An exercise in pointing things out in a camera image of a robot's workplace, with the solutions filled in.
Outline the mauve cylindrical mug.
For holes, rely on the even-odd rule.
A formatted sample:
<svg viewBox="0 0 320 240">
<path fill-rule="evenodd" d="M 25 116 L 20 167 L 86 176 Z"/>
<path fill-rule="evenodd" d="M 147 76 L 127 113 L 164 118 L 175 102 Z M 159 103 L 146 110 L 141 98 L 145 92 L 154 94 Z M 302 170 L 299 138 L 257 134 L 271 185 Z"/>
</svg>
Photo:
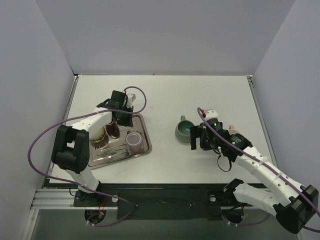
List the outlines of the mauve cylindrical mug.
<svg viewBox="0 0 320 240">
<path fill-rule="evenodd" d="M 130 155 L 136 155 L 144 150 L 143 138 L 138 132 L 130 132 L 125 138 L 125 146 Z"/>
</svg>

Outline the teal glazed mug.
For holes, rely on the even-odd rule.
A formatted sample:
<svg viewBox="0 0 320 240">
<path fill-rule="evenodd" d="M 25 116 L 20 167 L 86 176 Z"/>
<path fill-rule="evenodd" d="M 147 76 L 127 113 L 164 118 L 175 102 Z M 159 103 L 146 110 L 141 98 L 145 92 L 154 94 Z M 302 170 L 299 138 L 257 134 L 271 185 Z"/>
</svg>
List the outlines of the teal glazed mug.
<svg viewBox="0 0 320 240">
<path fill-rule="evenodd" d="M 187 120 L 184 115 L 180 116 L 180 122 L 175 128 L 176 139 L 183 144 L 189 144 L 191 142 L 191 128 L 195 125 Z"/>
</svg>

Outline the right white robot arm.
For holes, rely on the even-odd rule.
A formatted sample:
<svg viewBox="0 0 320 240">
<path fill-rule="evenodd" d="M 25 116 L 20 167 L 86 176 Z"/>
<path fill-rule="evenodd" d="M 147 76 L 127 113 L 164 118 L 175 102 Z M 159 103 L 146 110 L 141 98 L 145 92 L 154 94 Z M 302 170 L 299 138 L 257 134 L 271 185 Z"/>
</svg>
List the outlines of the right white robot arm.
<svg viewBox="0 0 320 240">
<path fill-rule="evenodd" d="M 239 202 L 259 208 L 276 217 L 287 231 L 298 234 L 316 214 L 318 190 L 281 172 L 242 134 L 223 129 L 216 118 L 209 122 L 210 126 L 201 123 L 190 128 L 191 149 L 197 148 L 196 139 L 199 139 L 201 149 L 226 157 L 230 164 L 246 169 L 266 187 L 265 190 L 255 188 L 235 178 L 224 187 L 224 201 L 230 205 Z"/>
</svg>

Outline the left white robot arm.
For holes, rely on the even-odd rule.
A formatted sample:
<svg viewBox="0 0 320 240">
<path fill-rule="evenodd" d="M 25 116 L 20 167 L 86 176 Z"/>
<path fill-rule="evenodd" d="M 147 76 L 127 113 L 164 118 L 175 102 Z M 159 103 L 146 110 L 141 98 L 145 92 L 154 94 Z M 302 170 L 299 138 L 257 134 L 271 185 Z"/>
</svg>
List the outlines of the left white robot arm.
<svg viewBox="0 0 320 240">
<path fill-rule="evenodd" d="M 93 115 L 57 129 L 51 161 L 79 183 L 79 190 L 86 193 L 85 200 L 92 206 L 102 202 L 103 193 L 97 190 L 100 182 L 89 168 L 90 144 L 104 141 L 106 126 L 133 126 L 135 99 L 132 93 L 114 90 L 110 98 L 95 107 Z"/>
</svg>

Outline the pink faceted mug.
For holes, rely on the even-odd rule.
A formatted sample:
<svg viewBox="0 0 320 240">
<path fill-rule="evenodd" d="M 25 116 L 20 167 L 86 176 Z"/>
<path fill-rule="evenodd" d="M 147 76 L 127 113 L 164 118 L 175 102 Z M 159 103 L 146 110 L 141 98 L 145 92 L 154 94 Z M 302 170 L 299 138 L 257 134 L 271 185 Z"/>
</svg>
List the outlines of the pink faceted mug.
<svg viewBox="0 0 320 240">
<path fill-rule="evenodd" d="M 235 129 L 235 127 L 233 125 L 229 126 L 228 132 L 229 132 L 230 135 L 234 135 L 234 134 L 238 133 L 238 131 Z"/>
</svg>

